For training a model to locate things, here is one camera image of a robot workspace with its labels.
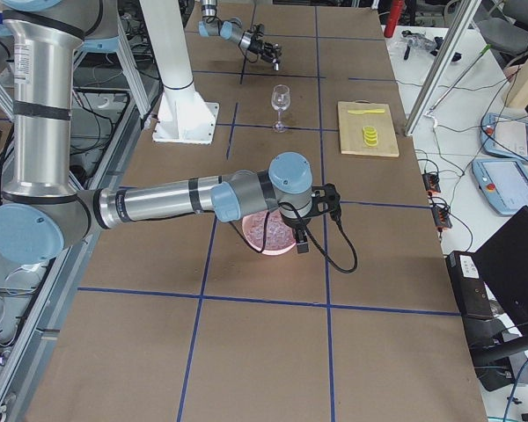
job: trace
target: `yellow knife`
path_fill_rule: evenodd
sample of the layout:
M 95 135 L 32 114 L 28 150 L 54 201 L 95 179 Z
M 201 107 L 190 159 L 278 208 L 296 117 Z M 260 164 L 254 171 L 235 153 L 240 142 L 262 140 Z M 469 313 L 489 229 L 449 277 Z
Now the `yellow knife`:
M 375 113 L 375 114 L 381 114 L 381 113 L 385 113 L 385 110 L 383 108 L 371 108 L 369 110 L 348 110 L 348 114 L 370 114 L 370 113 Z

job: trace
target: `wine glass base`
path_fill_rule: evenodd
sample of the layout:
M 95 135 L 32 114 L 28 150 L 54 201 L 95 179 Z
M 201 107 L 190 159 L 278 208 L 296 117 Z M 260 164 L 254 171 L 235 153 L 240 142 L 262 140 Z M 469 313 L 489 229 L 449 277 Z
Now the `wine glass base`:
M 285 132 L 286 130 L 288 130 L 285 125 L 283 123 L 281 123 L 280 121 L 277 121 L 276 123 L 274 123 L 274 125 L 272 126 L 272 128 L 274 129 L 274 132 L 277 132 L 278 134 L 282 134 L 283 132 Z

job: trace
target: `table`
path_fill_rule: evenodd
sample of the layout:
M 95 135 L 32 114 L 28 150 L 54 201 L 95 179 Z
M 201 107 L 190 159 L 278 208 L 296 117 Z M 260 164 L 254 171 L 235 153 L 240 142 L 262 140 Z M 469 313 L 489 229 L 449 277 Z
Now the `table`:
M 412 51 L 409 60 L 404 61 L 405 45 L 400 40 L 400 33 L 409 29 L 412 32 L 426 31 L 426 36 L 444 37 L 447 30 L 444 28 L 418 28 L 398 26 L 395 36 L 386 41 L 392 61 L 396 80 L 400 84 L 400 95 L 405 113 L 410 113 L 413 103 L 420 92 L 420 87 L 413 84 L 422 84 L 434 60 L 432 55 L 421 51 Z M 461 71 L 471 63 L 477 54 L 485 47 L 485 41 L 475 30 L 468 30 L 458 45 L 458 51 L 463 55 L 459 62 L 452 63 L 444 74 L 442 85 L 449 85 L 458 77 Z M 471 244 L 471 251 L 476 251 L 490 236 L 492 236 L 509 217 L 500 216 L 489 205 L 480 192 L 471 173 L 470 163 L 475 157 L 488 157 L 480 152 L 479 129 L 481 116 L 489 108 L 491 113 L 502 113 L 515 118 L 527 115 L 525 110 L 503 108 L 502 95 L 508 92 L 510 85 L 503 84 L 504 75 L 491 54 L 484 55 L 475 65 L 473 70 L 459 84 L 462 88 L 478 89 L 477 91 L 454 90 L 449 97 L 436 109 L 439 125 L 455 129 L 475 127 L 462 133 L 455 133 L 445 128 L 432 128 L 432 120 L 422 119 L 414 131 L 414 147 L 417 157 L 422 160 L 428 158 L 435 162 L 441 174 L 440 186 L 442 197 L 448 202 L 452 201 L 452 213 L 473 232 L 473 241 L 468 230 L 452 219 L 453 229 L 444 232 L 442 237 L 442 251 L 448 254 L 454 250 L 465 250 Z M 440 88 L 434 95 L 433 102 L 442 95 L 446 88 Z M 493 96 L 500 90 L 491 103 Z M 433 171 L 433 164 L 419 161 L 421 170 Z M 458 177 L 453 172 L 459 173 L 466 169 L 466 175 L 458 182 Z M 506 326 L 512 322 L 506 316 L 501 317 Z M 489 393 L 481 389 L 487 413 L 490 416 L 502 417 L 506 405 L 505 397 L 510 393 L 510 386 Z M 516 397 L 523 403 L 510 407 L 510 418 L 520 420 L 520 414 L 528 412 L 528 388 L 517 389 Z
M 214 141 L 155 144 L 144 131 L 122 184 L 261 170 L 298 151 L 315 184 L 338 186 L 361 267 L 343 276 L 316 251 L 256 255 L 212 215 L 108 231 L 26 420 L 485 420 L 412 140 L 399 137 L 396 159 L 338 152 L 339 100 L 386 102 L 404 126 L 376 12 L 219 13 L 265 22 L 282 70 L 199 38 L 196 11 L 187 42 L 198 91 L 220 102 Z M 269 97 L 282 83 L 292 104 L 279 135 Z M 346 265 L 334 226 L 310 227 Z

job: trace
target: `wooden cutting board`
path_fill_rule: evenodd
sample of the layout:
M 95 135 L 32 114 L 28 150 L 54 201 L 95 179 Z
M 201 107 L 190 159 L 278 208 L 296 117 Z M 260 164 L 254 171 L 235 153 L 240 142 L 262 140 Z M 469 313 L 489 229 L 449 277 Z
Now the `wooden cutting board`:
M 351 114 L 348 110 L 384 109 L 385 113 Z M 349 103 L 339 101 L 338 121 L 341 153 L 358 156 L 399 156 L 399 147 L 387 104 Z M 363 127 L 373 126 L 378 131 L 378 145 L 371 147 L 363 140 Z

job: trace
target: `blue and white device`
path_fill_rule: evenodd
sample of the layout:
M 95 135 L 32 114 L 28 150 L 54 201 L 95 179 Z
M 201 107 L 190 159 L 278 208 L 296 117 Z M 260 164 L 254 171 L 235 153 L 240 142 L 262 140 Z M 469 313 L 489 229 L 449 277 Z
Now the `blue and white device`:
M 518 159 L 522 156 L 528 160 L 528 120 L 488 113 L 483 127 L 492 132 L 490 135 L 481 132 L 481 143 L 488 154 Z
M 472 170 L 479 188 L 500 215 L 514 215 L 528 206 L 528 173 L 519 160 L 473 160 Z

